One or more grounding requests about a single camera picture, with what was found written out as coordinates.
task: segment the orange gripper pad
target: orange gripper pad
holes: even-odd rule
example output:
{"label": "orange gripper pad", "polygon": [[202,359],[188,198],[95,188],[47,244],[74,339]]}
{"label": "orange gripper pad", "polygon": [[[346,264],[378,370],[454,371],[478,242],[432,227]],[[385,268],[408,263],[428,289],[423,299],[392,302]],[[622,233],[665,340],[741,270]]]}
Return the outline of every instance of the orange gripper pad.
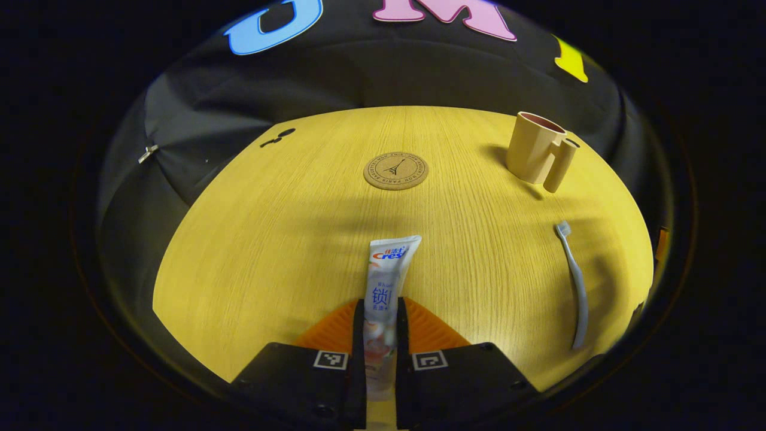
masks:
{"label": "orange gripper pad", "polygon": [[359,299],[341,306],[310,327],[295,341],[296,346],[351,353],[354,310]]}
{"label": "orange gripper pad", "polygon": [[[295,341],[296,346],[351,353],[357,299],[328,314]],[[468,340],[424,306],[404,299],[410,327],[411,354],[470,346]]]}
{"label": "orange gripper pad", "polygon": [[410,298],[405,298],[404,304],[407,306],[407,320],[410,326],[411,354],[471,345],[424,306]]}

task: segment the yellow letter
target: yellow letter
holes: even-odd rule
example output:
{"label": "yellow letter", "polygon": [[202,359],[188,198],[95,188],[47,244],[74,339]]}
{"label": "yellow letter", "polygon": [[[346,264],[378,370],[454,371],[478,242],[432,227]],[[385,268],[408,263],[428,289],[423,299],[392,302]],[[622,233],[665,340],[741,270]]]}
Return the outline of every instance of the yellow letter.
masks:
{"label": "yellow letter", "polygon": [[558,41],[558,46],[561,47],[561,57],[556,58],[556,65],[578,80],[588,82],[588,76],[583,69],[582,55],[563,40],[559,38],[556,38],[556,40]]}

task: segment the blue letter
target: blue letter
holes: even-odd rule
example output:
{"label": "blue letter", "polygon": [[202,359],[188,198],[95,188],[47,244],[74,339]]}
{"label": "blue letter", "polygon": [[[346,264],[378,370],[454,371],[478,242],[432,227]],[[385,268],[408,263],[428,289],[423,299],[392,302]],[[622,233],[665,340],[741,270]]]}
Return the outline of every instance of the blue letter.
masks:
{"label": "blue letter", "polygon": [[293,3],[293,20],[284,27],[263,33],[260,30],[260,16],[269,11],[256,12],[229,28],[224,36],[229,37],[229,47],[236,55],[255,54],[300,35],[314,25],[322,16],[322,0],[282,0],[282,4]]}

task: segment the toothpaste tube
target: toothpaste tube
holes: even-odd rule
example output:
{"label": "toothpaste tube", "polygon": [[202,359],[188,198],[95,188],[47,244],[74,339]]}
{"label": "toothpaste tube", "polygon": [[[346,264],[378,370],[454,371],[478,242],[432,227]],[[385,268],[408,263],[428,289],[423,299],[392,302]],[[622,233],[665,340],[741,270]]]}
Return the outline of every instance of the toothpaste tube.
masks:
{"label": "toothpaste tube", "polygon": [[385,400],[392,393],[398,298],[420,243],[419,235],[370,242],[363,330],[370,400]]}

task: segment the eiffel tower logo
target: eiffel tower logo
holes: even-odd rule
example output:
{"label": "eiffel tower logo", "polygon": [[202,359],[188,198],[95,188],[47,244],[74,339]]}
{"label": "eiffel tower logo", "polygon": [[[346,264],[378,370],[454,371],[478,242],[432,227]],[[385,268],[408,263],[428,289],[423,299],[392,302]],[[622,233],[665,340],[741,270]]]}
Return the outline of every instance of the eiffel tower logo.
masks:
{"label": "eiffel tower logo", "polygon": [[404,162],[404,159],[402,159],[402,160],[401,160],[401,162],[397,163],[397,165],[396,165],[396,166],[392,166],[392,167],[390,167],[390,168],[388,168],[388,169],[386,169],[386,170],[387,170],[388,172],[390,172],[390,173],[393,173],[394,175],[396,175],[396,169],[397,169],[397,168],[399,167],[399,165],[401,165],[403,162]]}

